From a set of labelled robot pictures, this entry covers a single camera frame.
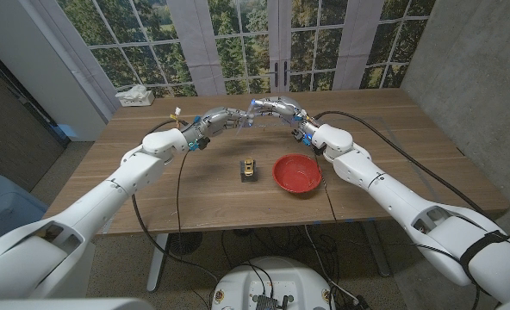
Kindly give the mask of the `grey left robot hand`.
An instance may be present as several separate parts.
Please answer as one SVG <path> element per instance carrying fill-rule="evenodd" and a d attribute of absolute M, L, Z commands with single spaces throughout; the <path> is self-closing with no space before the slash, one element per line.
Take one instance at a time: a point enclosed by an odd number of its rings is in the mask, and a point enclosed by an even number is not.
<path fill-rule="evenodd" d="M 225 129 L 249 127 L 253 118 L 253 113 L 241 109 L 212 108 L 194 123 L 190 133 L 194 139 L 210 138 L 221 134 Z"/>

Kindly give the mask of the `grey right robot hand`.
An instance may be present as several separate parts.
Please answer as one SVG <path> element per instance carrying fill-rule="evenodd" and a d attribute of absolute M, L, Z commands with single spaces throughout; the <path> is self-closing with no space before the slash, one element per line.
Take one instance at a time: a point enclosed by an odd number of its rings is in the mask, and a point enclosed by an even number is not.
<path fill-rule="evenodd" d="M 297 126 L 299 121 L 306 120 L 308 117 L 306 110 L 295 99 L 288 96 L 253 99 L 250 108 L 256 116 L 279 117 L 294 126 Z"/>

